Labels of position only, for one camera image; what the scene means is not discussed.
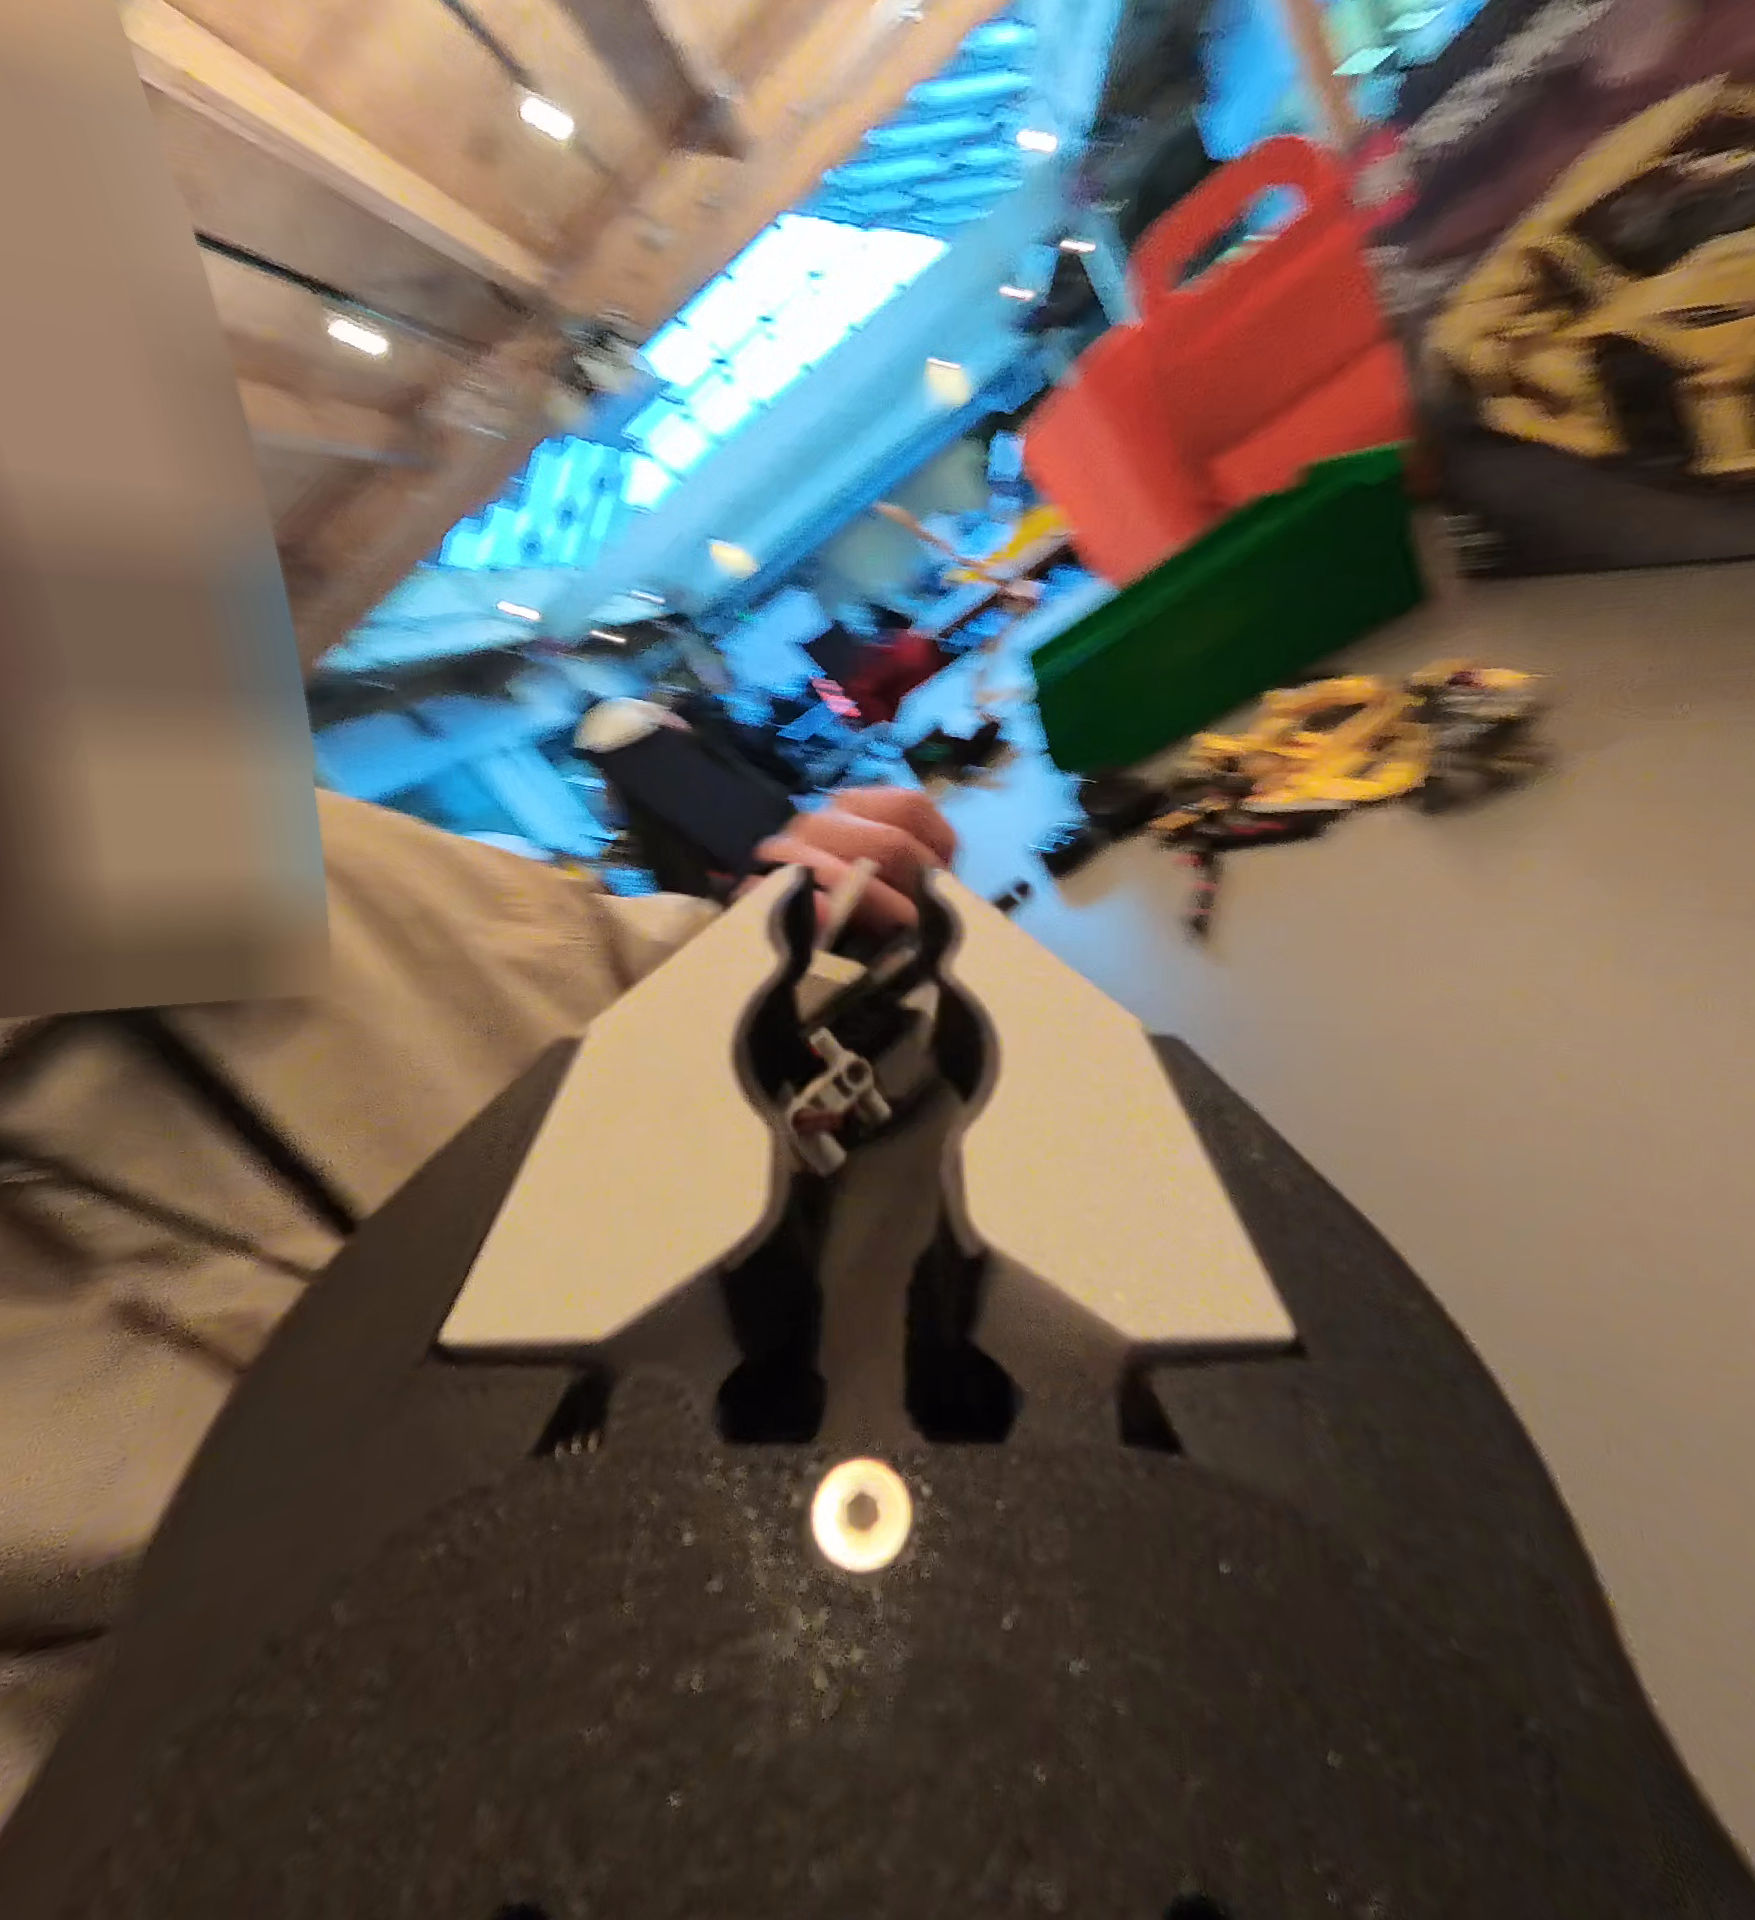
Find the green plastic bin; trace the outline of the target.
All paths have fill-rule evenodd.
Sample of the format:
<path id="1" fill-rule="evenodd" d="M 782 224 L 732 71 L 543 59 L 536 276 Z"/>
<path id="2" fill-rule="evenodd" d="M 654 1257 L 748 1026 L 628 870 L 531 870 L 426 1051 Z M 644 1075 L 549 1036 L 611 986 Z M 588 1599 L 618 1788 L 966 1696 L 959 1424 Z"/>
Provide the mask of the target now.
<path id="1" fill-rule="evenodd" d="M 1063 774 L 1151 760 L 1426 599 L 1403 445 L 1326 459 L 1030 653 Z"/>

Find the toy brick chassis assembly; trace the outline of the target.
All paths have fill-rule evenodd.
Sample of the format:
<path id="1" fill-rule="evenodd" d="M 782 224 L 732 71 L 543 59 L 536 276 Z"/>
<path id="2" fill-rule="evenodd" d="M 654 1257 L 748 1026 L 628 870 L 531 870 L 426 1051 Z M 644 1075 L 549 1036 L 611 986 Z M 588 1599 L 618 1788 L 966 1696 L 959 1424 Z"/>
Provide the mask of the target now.
<path id="1" fill-rule="evenodd" d="M 811 957 L 792 992 L 802 1072 L 775 1106 L 795 1163 L 818 1177 L 900 1127 L 936 1075 L 940 988 L 913 931 L 868 944 L 861 911 L 875 874 L 876 864 L 862 854 L 842 888 L 824 901 Z"/>

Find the toy car box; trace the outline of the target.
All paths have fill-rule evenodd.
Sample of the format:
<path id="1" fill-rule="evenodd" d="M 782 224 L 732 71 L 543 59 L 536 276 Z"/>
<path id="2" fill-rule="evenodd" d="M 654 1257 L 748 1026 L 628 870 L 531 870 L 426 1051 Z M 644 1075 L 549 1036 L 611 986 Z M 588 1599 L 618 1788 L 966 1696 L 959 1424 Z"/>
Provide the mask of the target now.
<path id="1" fill-rule="evenodd" d="M 1479 2 L 1388 132 L 1456 563 L 1755 562 L 1755 2 Z"/>

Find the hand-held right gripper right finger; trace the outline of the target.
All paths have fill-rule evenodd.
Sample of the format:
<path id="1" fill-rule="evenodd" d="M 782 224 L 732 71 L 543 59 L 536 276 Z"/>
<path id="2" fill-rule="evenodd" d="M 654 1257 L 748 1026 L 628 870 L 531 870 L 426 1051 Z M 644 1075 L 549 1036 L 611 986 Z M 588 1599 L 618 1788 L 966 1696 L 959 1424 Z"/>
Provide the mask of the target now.
<path id="1" fill-rule="evenodd" d="M 920 891 L 956 1343 L 1010 1437 L 1118 1437 L 1153 1370 L 1296 1354 L 1160 1041 L 952 873 Z"/>

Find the orange plastic carry case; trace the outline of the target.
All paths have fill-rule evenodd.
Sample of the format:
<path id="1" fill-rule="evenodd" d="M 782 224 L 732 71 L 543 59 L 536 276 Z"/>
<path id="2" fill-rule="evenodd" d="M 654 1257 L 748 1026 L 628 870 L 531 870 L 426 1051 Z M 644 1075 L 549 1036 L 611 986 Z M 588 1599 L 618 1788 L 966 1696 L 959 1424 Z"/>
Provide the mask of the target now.
<path id="1" fill-rule="evenodd" d="M 1363 240 L 1345 162 L 1291 135 L 1144 230 L 1133 318 L 1026 425 L 1026 474 L 1090 573 L 1127 586 L 1311 468 L 1415 432 Z"/>

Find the pile of yellow toy bricks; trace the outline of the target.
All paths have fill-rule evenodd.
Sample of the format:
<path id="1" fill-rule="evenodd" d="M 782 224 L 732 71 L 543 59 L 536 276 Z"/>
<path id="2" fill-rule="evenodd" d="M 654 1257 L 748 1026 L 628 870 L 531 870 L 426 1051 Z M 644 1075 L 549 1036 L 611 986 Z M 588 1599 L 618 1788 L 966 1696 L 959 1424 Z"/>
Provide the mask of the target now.
<path id="1" fill-rule="evenodd" d="M 1151 840 L 1185 865 L 1185 928 L 1205 939 L 1237 854 L 1319 840 L 1369 810 L 1447 816 L 1536 780 L 1546 706 L 1541 676 L 1479 662 L 1285 687 L 1241 729 L 1194 734 L 1164 774 L 1079 780 L 1077 821 L 1036 854 L 1064 878 Z"/>

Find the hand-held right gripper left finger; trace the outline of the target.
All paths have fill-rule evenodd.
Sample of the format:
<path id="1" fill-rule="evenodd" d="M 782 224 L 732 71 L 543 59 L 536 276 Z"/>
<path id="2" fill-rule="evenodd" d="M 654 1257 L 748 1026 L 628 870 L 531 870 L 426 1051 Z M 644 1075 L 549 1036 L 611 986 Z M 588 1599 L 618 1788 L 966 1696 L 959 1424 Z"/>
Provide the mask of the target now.
<path id="1" fill-rule="evenodd" d="M 714 1404 L 737 1365 L 722 1274 L 789 1197 L 748 1026 L 789 1011 L 811 927 L 809 873 L 778 870 L 593 1021 L 437 1328 L 440 1355 L 667 1370 Z"/>

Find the person's left hand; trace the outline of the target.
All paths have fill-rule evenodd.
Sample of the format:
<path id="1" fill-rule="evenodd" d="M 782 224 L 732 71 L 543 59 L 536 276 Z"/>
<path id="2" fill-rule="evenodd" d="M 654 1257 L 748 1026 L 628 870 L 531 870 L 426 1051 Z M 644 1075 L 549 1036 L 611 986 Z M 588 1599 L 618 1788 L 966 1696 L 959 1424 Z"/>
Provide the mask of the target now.
<path id="1" fill-rule="evenodd" d="M 902 934 L 918 927 L 925 873 L 952 873 L 956 831 L 936 804 L 912 787 L 839 790 L 759 840 L 759 870 L 805 870 L 825 927 Z"/>

